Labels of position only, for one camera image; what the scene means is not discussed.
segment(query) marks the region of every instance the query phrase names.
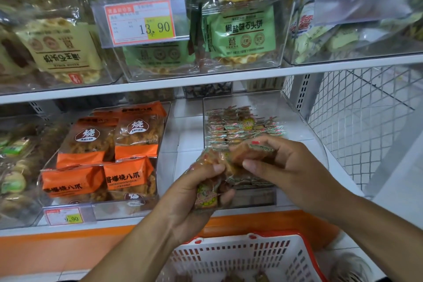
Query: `person's left hand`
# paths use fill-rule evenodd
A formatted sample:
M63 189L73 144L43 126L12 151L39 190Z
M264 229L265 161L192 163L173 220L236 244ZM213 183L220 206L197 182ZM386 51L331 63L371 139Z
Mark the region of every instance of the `person's left hand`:
M191 212L197 198L197 185L207 178L219 175L225 170L221 164L203 165L178 178L160 199L153 212L165 218L170 226L173 242L179 246L195 237L209 221L213 210ZM221 204L228 204L235 196L235 190L222 194Z

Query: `shopping basket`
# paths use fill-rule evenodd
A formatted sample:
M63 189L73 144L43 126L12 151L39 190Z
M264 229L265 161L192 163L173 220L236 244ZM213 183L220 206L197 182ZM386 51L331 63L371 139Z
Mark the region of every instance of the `shopping basket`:
M196 238L173 251L157 281L188 274L193 282L220 282L235 272L253 282L259 271L270 282L327 282L311 246L294 231Z

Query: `white shelf surface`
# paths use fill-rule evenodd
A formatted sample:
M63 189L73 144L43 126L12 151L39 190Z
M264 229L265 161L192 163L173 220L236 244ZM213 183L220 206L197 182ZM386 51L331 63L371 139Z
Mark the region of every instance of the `white shelf surface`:
M285 130L287 138L303 142L309 150L323 163L326 157L314 138L307 125L302 122L294 122L293 119L286 118ZM167 188L196 160L204 148L203 133L203 105L201 100L177 100L172 105L170 117L166 126L165 139L159 155L158 178L159 194L162 195ZM353 182L333 155L326 149L329 162L329 170L332 175L343 186L357 195L363 195L362 191ZM218 210L214 216L236 215L246 213L260 213L283 210L298 209L279 189L276 193L276 205L261 206L255 208L238 208L230 210ZM19 236L53 232L70 232L77 230L90 230L105 227L127 226L139 223L142 217L132 217L125 219L103 220L95 223L72 224L61 226L48 226L43 217L38 226L27 228L0 230L1 236Z
M160 80L148 80L135 83L117 82L111 85L87 86L70 89L46 90L39 92L28 92L12 95L0 95L0 103L22 103L38 100L50 100L58 98L71 98L79 96L113 94L121 92L132 92L146 89L159 89L168 87L181 87L189 85L199 85L206 83L221 83L242 81L256 78L282 77L291 75L301 75L316 72L341 71L346 69L368 68L392 65L407 65L423 62L423 54L388 56L370 59L345 60L328 62L322 64L290 66L284 64L280 68L267 68L260 70L245 70L222 72L207 75L191 75L186 77L167 78Z

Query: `red price tag border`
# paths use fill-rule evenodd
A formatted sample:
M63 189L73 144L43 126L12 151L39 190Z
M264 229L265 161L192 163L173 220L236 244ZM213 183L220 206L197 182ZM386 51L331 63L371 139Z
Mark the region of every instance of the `red price tag border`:
M107 22L109 25L109 31L110 31L110 35L112 37L112 42L113 45L117 46L117 45L127 45L127 44L131 44L131 45L139 45L139 44L148 44L148 42L150 42L150 40L148 40L148 42L124 42L124 43L115 43L115 39L113 36L113 29L112 29L112 25L110 23L110 19L109 19L109 15L107 13L107 7L115 7L115 6L132 6L134 7L134 5L143 5L143 4L157 4L157 3L162 3L162 2L166 2L168 7L169 7L169 17L171 18L171 23L172 23L172 28L173 28L173 38L175 38L175 24L173 23L173 13L172 13L172 7L171 7L171 0L150 0L150 1L140 1L140 2L126 2L126 3L122 3L122 4L112 4L112 5L106 5L104 7L104 11L106 12L106 18L107 18ZM161 39L154 39L154 43L158 43L160 41L163 40L168 40L169 38L161 38Z
M73 208L78 209L79 216L81 216L81 218L82 218L81 208L80 208L80 207L73 207ZM48 214L48 213L60 213L60 211L61 211L61 210L67 210L67 209L68 209L68 208L55 208L55 209L52 209L52 210L45 210L45 211L44 211L44 214L45 214L45 216L46 216L46 220L47 220L47 223L49 224L49 226L67 225L67 224L51 224L51 222L50 222L50 220L49 220L49 217L47 216L47 214Z

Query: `yellow price highlight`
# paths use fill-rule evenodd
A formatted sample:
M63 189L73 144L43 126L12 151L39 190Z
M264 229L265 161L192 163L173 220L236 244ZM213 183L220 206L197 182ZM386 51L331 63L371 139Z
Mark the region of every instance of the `yellow price highlight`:
M145 18L145 30L149 40L175 37L170 16Z
M84 223L80 214L66 215L66 222L69 224Z

